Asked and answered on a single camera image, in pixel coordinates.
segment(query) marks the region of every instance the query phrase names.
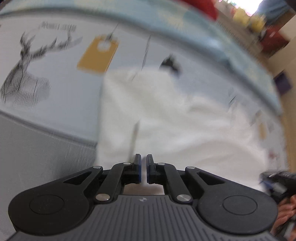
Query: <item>purple object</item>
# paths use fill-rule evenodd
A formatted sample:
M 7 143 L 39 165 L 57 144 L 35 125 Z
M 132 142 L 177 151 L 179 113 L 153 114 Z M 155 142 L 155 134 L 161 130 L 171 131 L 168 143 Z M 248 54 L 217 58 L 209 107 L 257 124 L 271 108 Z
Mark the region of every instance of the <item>purple object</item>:
M 292 88 L 292 85 L 290 84 L 290 81 L 284 72 L 279 73 L 274 78 L 274 82 L 280 95 L 285 94 Z

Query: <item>ribbed surface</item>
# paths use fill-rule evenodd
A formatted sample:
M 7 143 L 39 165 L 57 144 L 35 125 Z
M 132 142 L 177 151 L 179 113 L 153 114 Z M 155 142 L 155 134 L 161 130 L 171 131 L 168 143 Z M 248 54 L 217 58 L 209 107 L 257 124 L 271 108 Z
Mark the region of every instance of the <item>ribbed surface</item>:
M 210 229 L 189 205 L 168 196 L 119 196 L 108 205 L 97 205 L 79 227 L 50 237 L 17 233 L 11 241 L 272 241 L 268 232 L 236 237 Z

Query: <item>deer print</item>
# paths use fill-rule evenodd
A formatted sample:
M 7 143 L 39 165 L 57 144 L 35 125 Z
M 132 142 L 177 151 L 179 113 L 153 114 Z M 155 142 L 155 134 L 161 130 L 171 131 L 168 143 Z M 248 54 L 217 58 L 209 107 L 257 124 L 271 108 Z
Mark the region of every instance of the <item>deer print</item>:
M 49 80 L 30 74 L 27 71 L 30 62 L 44 57 L 47 52 L 61 51 L 74 47 L 82 40 L 81 37 L 72 41 L 70 32 L 68 32 L 68 39 L 66 41 L 56 45 L 56 38 L 51 44 L 31 52 L 31 43 L 34 38 L 35 36 L 27 40 L 27 35 L 23 33 L 20 39 L 22 46 L 20 61 L 10 71 L 0 89 L 1 98 L 5 103 L 10 102 L 33 107 L 41 100 L 47 99 L 50 90 Z

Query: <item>deer head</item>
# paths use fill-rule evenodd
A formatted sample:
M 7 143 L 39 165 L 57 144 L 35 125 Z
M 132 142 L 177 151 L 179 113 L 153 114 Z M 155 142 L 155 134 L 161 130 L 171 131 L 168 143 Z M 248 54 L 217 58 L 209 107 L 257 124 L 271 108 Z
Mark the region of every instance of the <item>deer head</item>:
M 36 51 L 31 52 L 31 43 L 34 40 L 35 36 L 27 40 L 27 34 L 23 33 L 22 37 L 20 39 L 20 44 L 22 46 L 22 50 L 20 52 L 21 60 L 20 60 L 20 65 L 24 68 L 28 66 L 31 60 L 41 58 L 43 57 L 47 52 L 54 52 L 54 51 L 60 51 L 60 50 L 65 50 L 68 48 L 71 48 L 77 44 L 79 44 L 82 40 L 82 37 L 72 41 L 72 37 L 70 35 L 70 32 L 68 32 L 68 38 L 66 41 L 60 42 L 59 44 L 56 45 L 57 38 L 49 44 L 42 46 Z

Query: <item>white fabric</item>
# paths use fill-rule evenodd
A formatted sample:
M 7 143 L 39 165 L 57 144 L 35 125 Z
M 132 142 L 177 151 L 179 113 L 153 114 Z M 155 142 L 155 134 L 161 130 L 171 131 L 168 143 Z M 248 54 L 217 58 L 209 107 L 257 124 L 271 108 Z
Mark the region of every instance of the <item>white fabric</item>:
M 173 78 L 158 69 L 106 74 L 96 164 L 108 169 L 128 161 L 133 129 L 140 121 L 134 154 L 140 153 L 142 159 L 152 154 L 155 163 L 170 163 L 180 170 L 195 166 L 260 189 L 259 174 L 267 169 L 267 155 L 240 105 L 227 110 L 205 97 L 186 96 L 175 89 Z

